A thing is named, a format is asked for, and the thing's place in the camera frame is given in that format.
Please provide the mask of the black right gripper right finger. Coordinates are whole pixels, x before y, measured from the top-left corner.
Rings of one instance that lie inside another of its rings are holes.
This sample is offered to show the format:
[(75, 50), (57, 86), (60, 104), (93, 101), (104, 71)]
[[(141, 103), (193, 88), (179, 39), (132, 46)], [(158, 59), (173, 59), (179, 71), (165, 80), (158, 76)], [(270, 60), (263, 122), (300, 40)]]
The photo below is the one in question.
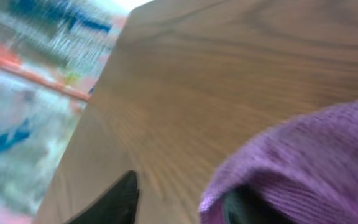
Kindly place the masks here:
[(247, 186), (224, 194), (223, 217), (226, 224), (291, 224), (289, 218)]

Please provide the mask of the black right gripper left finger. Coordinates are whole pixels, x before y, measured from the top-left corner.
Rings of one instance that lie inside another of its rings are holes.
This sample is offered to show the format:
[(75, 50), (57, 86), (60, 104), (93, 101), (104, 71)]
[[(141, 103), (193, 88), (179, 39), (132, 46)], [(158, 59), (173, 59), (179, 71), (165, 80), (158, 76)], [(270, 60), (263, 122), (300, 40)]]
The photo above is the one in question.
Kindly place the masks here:
[(67, 224), (134, 224), (140, 189), (137, 172), (126, 172), (99, 199), (66, 221)]

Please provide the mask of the purple microfiber cloth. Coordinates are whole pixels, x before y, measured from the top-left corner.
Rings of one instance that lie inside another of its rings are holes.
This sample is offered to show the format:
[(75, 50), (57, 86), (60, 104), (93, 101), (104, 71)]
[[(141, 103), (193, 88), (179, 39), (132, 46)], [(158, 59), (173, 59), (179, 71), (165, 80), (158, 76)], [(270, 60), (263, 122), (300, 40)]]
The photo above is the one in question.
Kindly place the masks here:
[(215, 172), (200, 222), (225, 223), (224, 194), (240, 186), (293, 223), (358, 223), (358, 100), (254, 136)]

